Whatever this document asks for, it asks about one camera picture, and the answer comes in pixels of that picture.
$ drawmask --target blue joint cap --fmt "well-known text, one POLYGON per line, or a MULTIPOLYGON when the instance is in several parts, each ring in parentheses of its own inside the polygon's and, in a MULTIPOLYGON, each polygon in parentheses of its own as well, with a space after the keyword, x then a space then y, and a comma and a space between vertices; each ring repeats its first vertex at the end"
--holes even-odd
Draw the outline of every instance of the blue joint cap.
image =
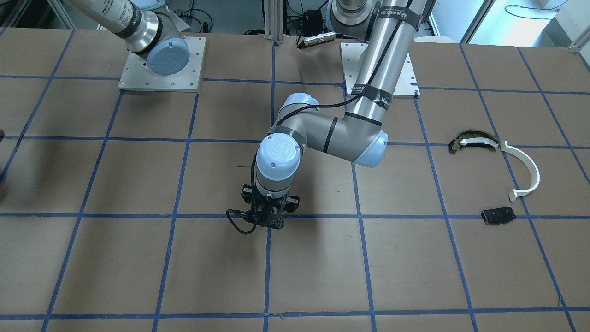
POLYGON ((191 57, 186 41, 171 38, 162 41, 147 56, 147 66, 158 75, 171 75, 181 71, 191 57))
POLYGON ((330 31, 334 31, 334 27, 332 26, 332 1, 328 1, 328 6, 326 7, 326 26, 330 31))
POLYGON ((262 140, 256 152, 256 164, 262 176, 271 181, 290 178, 301 161, 299 144, 287 134, 276 132, 262 140))
POLYGON ((385 148, 387 148, 387 140, 389 136, 380 131, 377 134, 377 137, 369 144, 367 149, 360 154, 360 156, 354 161, 355 164, 367 166, 367 167, 375 167, 379 165, 383 155, 385 154, 385 148))
POLYGON ((150 11, 166 4, 165 0, 130 0, 142 11, 150 11))
POLYGON ((291 104, 319 105, 320 103, 307 93, 296 92, 290 95, 287 100, 285 100, 285 103, 281 108, 291 104))

